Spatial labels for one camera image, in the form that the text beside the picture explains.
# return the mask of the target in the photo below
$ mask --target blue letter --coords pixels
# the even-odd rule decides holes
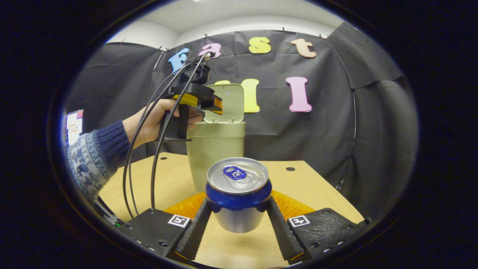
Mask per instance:
[[[169,58],[168,62],[173,65],[173,73],[181,69],[183,67],[184,62],[187,60],[186,52],[188,52],[188,48],[182,49],[180,52],[173,55],[173,57]]]

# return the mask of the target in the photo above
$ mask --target ceiling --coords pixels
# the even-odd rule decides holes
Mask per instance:
[[[141,20],[182,34],[201,25],[242,16],[277,15],[299,18],[337,28],[343,20],[305,0],[176,0]]]

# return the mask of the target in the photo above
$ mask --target pull tab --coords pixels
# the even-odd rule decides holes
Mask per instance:
[[[244,179],[247,176],[247,173],[237,166],[228,166],[222,169],[222,172],[233,180]]]

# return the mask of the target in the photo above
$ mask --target aluminum can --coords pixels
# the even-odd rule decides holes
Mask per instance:
[[[246,233],[261,223],[272,184],[267,168],[242,157],[223,159],[207,172],[206,195],[219,225]]]

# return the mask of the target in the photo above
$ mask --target blue knit sweater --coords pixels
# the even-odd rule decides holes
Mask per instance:
[[[92,202],[125,160],[129,146],[123,123],[119,121],[82,134],[68,147],[67,157],[73,177]]]

